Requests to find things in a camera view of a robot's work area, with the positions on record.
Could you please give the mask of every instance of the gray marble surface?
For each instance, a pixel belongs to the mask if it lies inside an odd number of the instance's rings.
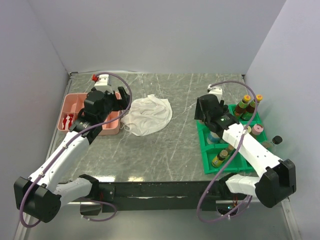
[[[132,89],[133,99],[155,94],[168,99],[173,111],[170,123],[161,131],[135,136],[124,129],[117,135],[98,136],[61,182],[88,174],[102,182],[132,181],[202,181],[211,180],[204,174],[196,121],[196,100],[207,93],[211,83],[236,80],[240,74],[151,74],[120,73]],[[75,73],[70,77],[68,93],[89,92],[94,86],[92,73]],[[112,86],[122,86],[112,77]],[[225,83],[223,99],[235,104],[247,93],[245,87]],[[51,152],[58,147],[65,133],[57,132]]]

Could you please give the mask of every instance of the pink tray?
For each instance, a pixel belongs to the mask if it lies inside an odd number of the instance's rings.
[[[115,93],[117,99],[121,99],[120,93]],[[68,130],[62,128],[62,121],[67,114],[73,114],[74,118],[72,123],[77,119],[78,113],[85,107],[84,101],[87,97],[87,93],[70,93],[65,96],[62,110],[59,116],[58,130],[67,133]],[[112,111],[105,121],[114,119],[120,115],[120,111]],[[102,131],[99,135],[116,135],[119,133],[120,119],[117,119],[111,123],[102,125]]]

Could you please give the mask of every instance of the robotic arm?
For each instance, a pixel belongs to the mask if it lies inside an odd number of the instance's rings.
[[[93,76],[94,88],[87,94],[84,100],[84,108],[80,110],[77,119],[69,128],[64,140],[54,151],[49,159],[32,173],[27,179],[19,177],[14,183],[16,207],[20,209],[23,197],[27,189],[41,175],[40,181],[32,188],[23,211],[44,223],[50,222],[59,209],[78,198],[97,198],[99,194],[99,181],[94,177],[83,174],[76,180],[67,184],[58,184],[61,177],[71,167],[73,162],[86,150],[102,130],[102,126],[93,128],[77,137],[71,145],[66,143],[79,132],[99,123],[103,123],[112,111],[120,111],[127,108],[130,96],[123,87],[118,87],[121,99],[116,98],[110,85],[109,76],[102,74]],[[63,153],[49,168],[46,174],[43,170],[51,160],[61,151]]]
[[[211,132],[237,148],[246,130],[229,113],[228,106],[220,100],[221,95],[221,88],[208,87],[208,94],[197,99],[194,119],[203,121]],[[272,154],[248,133],[244,135],[239,153],[258,176],[227,175],[223,180],[231,193],[255,196],[263,205],[272,208],[296,191],[296,167],[291,160]]]

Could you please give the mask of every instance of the green tray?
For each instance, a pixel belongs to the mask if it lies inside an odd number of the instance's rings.
[[[230,104],[229,110],[230,113],[234,112],[236,105]],[[248,121],[242,121],[240,122],[245,125]],[[252,123],[250,124],[250,127],[253,127],[255,124],[262,124],[261,119],[258,114],[254,117]],[[221,150],[225,149],[228,144],[227,143],[217,143],[217,144],[208,144],[207,143],[207,137],[210,133],[209,129],[204,125],[196,121],[196,127],[198,130],[199,135],[199,141],[200,141],[200,149],[201,149],[201,155],[202,155],[202,161],[203,161],[203,168],[205,174],[213,174],[217,173],[227,161],[224,161],[223,164],[221,164],[220,167],[213,167],[211,165],[212,159],[221,152]],[[257,141],[259,143],[262,143],[267,140],[266,133],[263,131],[257,138]],[[246,161],[246,159],[238,153],[233,161],[229,164],[229,166],[224,170],[228,173],[238,173],[238,172],[254,172],[254,168]]]

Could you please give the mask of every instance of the white wall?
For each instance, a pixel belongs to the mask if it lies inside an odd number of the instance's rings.
[[[68,72],[245,74],[285,0],[29,0]]]
[[[14,182],[44,162],[68,74],[26,0],[0,3],[0,236],[18,224]]]
[[[279,156],[296,165],[291,203],[304,240],[320,239],[320,1],[287,0],[245,81],[259,105],[268,137],[284,138]]]

